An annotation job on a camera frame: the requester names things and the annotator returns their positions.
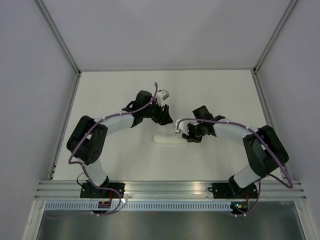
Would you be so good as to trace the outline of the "white cloth napkin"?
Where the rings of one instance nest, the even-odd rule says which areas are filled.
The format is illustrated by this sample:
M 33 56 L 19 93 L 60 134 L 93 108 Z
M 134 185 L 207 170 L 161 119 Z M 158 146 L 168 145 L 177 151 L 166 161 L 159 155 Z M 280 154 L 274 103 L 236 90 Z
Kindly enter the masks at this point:
M 154 135 L 153 140 L 157 145 L 182 145 L 187 143 L 180 133 L 173 130 L 159 131 Z

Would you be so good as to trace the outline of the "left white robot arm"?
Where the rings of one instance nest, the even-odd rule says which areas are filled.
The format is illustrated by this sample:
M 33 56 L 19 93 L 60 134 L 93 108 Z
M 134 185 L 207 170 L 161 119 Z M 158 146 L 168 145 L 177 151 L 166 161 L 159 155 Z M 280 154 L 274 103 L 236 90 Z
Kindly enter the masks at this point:
M 98 198 L 106 197 L 110 189 L 109 178 L 100 161 L 106 138 L 116 132 L 136 127 L 144 119 L 150 119 L 160 126 L 172 124 L 169 106 L 165 104 L 169 96 L 167 90 L 156 90 L 153 94 L 141 90 L 135 100 L 118 113 L 101 118 L 88 115 L 80 118 L 66 144 L 71 153 L 68 163 L 80 165 L 87 183 L 92 186 L 92 193 Z

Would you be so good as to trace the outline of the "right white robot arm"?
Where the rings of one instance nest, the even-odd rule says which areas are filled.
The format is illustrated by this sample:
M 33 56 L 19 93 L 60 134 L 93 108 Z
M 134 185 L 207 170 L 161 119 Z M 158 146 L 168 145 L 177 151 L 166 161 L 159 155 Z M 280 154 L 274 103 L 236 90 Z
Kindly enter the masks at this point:
M 225 138 L 244 147 L 247 165 L 228 180 L 228 192 L 241 197 L 248 186 L 280 169 L 286 178 L 289 173 L 285 164 L 289 155 L 275 130 L 269 126 L 254 128 L 234 122 L 222 115 L 213 116 L 206 106 L 193 110 L 193 118 L 178 119 L 174 123 L 176 133 L 188 143 L 200 143 L 205 136 Z

